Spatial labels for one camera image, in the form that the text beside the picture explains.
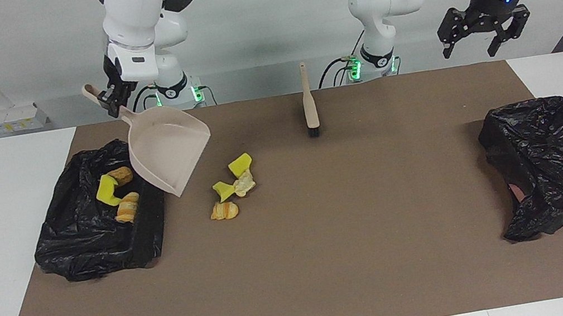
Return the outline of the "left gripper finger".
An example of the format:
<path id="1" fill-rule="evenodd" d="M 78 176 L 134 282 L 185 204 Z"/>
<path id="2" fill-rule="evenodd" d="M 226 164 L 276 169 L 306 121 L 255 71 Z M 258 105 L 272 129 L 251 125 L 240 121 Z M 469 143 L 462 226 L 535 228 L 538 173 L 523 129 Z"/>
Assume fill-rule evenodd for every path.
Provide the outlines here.
<path id="1" fill-rule="evenodd" d="M 492 58 L 495 57 L 503 43 L 520 37 L 530 16 L 530 11 L 526 6 L 517 7 L 512 10 L 510 15 L 511 23 L 507 28 L 503 26 L 503 23 L 508 20 L 507 18 L 503 20 L 499 16 L 493 16 L 485 20 L 485 23 L 488 23 L 495 32 L 495 37 L 488 47 L 489 56 Z"/>
<path id="2" fill-rule="evenodd" d="M 447 10 L 437 29 L 437 36 L 443 45 L 444 58 L 449 59 L 455 43 L 479 30 L 477 11 L 470 8 L 465 11 L 459 11 L 456 8 Z"/>

